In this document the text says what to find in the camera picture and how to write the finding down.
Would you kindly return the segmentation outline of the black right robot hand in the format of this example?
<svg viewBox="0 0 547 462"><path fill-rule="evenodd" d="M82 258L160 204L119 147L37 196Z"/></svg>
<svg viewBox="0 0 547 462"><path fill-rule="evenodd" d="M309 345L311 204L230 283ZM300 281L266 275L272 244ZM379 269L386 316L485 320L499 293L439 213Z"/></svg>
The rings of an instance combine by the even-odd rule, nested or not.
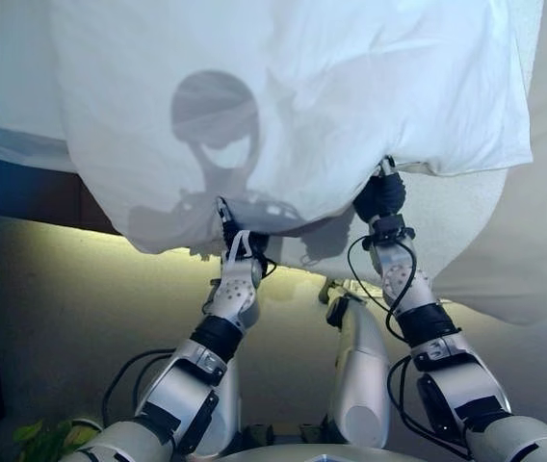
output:
<svg viewBox="0 0 547 462"><path fill-rule="evenodd" d="M406 197L404 181L397 172L392 157L384 157L352 205L356 214L366 223L374 217L397 214Z"/></svg>

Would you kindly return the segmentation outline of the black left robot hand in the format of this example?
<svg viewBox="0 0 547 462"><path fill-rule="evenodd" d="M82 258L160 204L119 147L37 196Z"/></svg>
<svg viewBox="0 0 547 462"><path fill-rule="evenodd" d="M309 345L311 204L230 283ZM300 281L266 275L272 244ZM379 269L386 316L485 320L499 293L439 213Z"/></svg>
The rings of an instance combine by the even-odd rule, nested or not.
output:
<svg viewBox="0 0 547 462"><path fill-rule="evenodd" d="M234 219L226 200L218 196L216 198L217 210L221 220L222 237L227 245L231 245L235 236L241 231Z"/></svg>

